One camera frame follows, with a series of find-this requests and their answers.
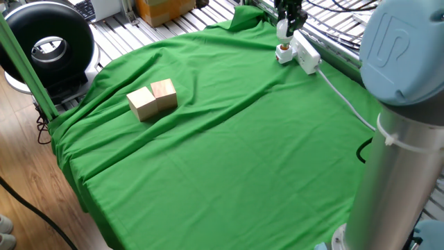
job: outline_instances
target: power strip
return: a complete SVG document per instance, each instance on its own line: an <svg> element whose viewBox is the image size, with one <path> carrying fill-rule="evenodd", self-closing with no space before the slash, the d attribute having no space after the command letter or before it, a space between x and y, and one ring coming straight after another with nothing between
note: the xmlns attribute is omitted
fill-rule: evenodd
<svg viewBox="0 0 444 250"><path fill-rule="evenodd" d="M296 60L305 73L316 73L316 68L321 63L321 55L299 31L294 32L290 45L296 50Z"/></svg>

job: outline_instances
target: green metal bar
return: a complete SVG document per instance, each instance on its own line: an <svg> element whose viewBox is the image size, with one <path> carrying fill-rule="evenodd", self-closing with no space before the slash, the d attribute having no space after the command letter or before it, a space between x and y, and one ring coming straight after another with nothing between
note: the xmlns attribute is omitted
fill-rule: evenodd
<svg viewBox="0 0 444 250"><path fill-rule="evenodd" d="M12 33L3 15L0 13L0 44L5 49L9 58L14 63L15 67L22 75L23 80L28 85L29 90L33 93L35 99L42 108L43 113L49 121L52 121L58 116L58 111L54 103L49 98L48 93L44 89L42 82L37 77L33 67L26 58L23 49Z"/></svg>

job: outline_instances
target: wooden cube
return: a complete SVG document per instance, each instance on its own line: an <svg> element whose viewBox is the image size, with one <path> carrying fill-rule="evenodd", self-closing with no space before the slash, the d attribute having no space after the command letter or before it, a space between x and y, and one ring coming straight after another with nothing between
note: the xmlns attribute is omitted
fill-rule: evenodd
<svg viewBox="0 0 444 250"><path fill-rule="evenodd" d="M131 92L126 97L130 103L131 110L141 122L159 112L157 101L147 87Z"/></svg>
<svg viewBox="0 0 444 250"><path fill-rule="evenodd" d="M178 106L178 97L171 79L151 83L151 89L157 100L159 111Z"/></svg>

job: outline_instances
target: black cable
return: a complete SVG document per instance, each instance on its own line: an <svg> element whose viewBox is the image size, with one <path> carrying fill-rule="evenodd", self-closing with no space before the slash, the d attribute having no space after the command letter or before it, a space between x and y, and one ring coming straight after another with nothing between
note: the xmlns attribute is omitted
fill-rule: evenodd
<svg viewBox="0 0 444 250"><path fill-rule="evenodd" d="M51 140L49 140L48 142L40 142L40 138L42 137L42 132L43 131L48 131L48 125L46 123L43 122L43 118L41 116L39 116L37 118L37 130L39 131L39 137L37 139L37 142L41 145L45 145L45 144L49 144L51 143Z"/></svg>
<svg viewBox="0 0 444 250"><path fill-rule="evenodd" d="M362 163L366 163L366 160L364 160L364 158L362 158L361 156L361 152L362 149L364 149L365 147L367 147L370 143L372 143L373 137L366 140L363 144L361 144L361 146L359 146L358 150L356 151L356 157L358 157L358 159L362 162Z"/></svg>
<svg viewBox="0 0 444 250"><path fill-rule="evenodd" d="M328 11L332 11L332 12L335 12L335 13L350 13L350 12L359 12L359 11L368 11L368 10L374 10L374 9L376 9L376 7L377 6L373 6L373 7L368 7L368 8L358 8L358 9L349 9L349 10L333 10L333 9L331 9L331 8L326 8L326 7L324 7L324 6L320 6L320 5L318 5L318 4L315 4L315 3L312 3L310 0L306 0L307 1L307 3L310 3L311 5L313 5L313 6L316 6L316 7L318 7L318 8L321 8L321 9L323 9L323 10L328 10Z"/></svg>
<svg viewBox="0 0 444 250"><path fill-rule="evenodd" d="M46 221L49 226L54 228L54 230L62 236L63 240L71 247L73 250L77 250L76 245L69 239L69 237L60 229L55 222L53 222L51 219L49 219L48 216L46 216L43 212L38 210L35 206L31 205L29 202L27 202L25 199L23 199L19 194L17 194L9 184L6 183L6 181L0 176L0 185L5 188L8 193L12 195L18 202L20 202L23 206L27 207L29 210L33 211L36 215L38 215L40 218L42 218L44 221Z"/></svg>
<svg viewBox="0 0 444 250"><path fill-rule="evenodd" d="M45 122L45 119L43 118L44 115L42 114L42 111L38 108L38 106L35 107L36 111L39 112L39 117L37 118L37 130L39 131L39 137L37 138L37 142L41 145L49 144L51 143L51 140L48 142L40 142L40 138L42 137L43 131L48 131L48 124Z"/></svg>
<svg viewBox="0 0 444 250"><path fill-rule="evenodd" d="M358 7L358 8L355 8L355 9L351 9L351 8L346 8L346 7L342 6L342 5L339 4L336 0L332 0L332 1L333 1L333 3L334 3L336 6L340 7L340 8L343 9L343 10L347 10L347 11L350 11L350 12L362 11L362 10L363 10L363 7L365 7L365 6L369 5L369 4L372 4L372 3L376 2L376 0L373 0L373 1L369 2L369 3L364 4L364 5L361 6L361 7ZM368 7L367 9L368 9L368 10L374 10L374 9L376 9L376 6Z"/></svg>
<svg viewBox="0 0 444 250"><path fill-rule="evenodd" d="M327 32L325 32L325 31L320 30L319 28L316 28L314 25L311 25L311 24L309 24L309 23L306 23L306 24L310 25L312 28L314 28L315 30L317 30L319 33L322 33L322 34L324 34L324 35L326 35L326 36L332 38L332 39L335 40L336 42L339 42L341 45L343 45L343 46L345 46L345 47L347 47L347 48L349 48L349 49L353 49L353 50L355 50L355 51L359 51L359 49L361 48L361 45L360 45L360 44L357 44L356 42L350 42L350 41L347 41L347 40L341 39L341 38L338 37L338 36L332 35L332 34L330 34L330 33L327 33Z"/></svg>
<svg viewBox="0 0 444 250"><path fill-rule="evenodd" d="M343 31L340 31L340 30L337 29L337 28L331 27L330 25L325 24L324 22L322 22L321 20L319 20L318 18L316 18L316 17L313 16L313 15L310 15L310 14L309 14L309 16L310 16L311 18L313 18L315 21L317 21L318 23L320 23L320 24L324 25L325 27L327 27L328 29L333 30L334 32L341 33L341 34L346 35L346 36L348 36L348 37L350 37L350 38L354 38L354 39L358 39L358 40L361 40L361 39L362 39L362 37L360 37L360 36L357 36L357 35L350 35L350 34L347 34L347 33L343 32Z"/></svg>

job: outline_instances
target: green tablecloth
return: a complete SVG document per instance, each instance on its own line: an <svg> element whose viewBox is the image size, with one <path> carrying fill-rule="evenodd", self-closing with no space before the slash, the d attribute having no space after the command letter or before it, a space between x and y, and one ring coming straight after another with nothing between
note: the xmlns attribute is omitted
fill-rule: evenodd
<svg viewBox="0 0 444 250"><path fill-rule="evenodd" d="M275 60L254 7L111 62L51 122L58 164L115 249L312 250L346 222L372 132L319 75ZM321 69L368 120L377 102ZM171 78L178 108L139 123L126 94Z"/></svg>

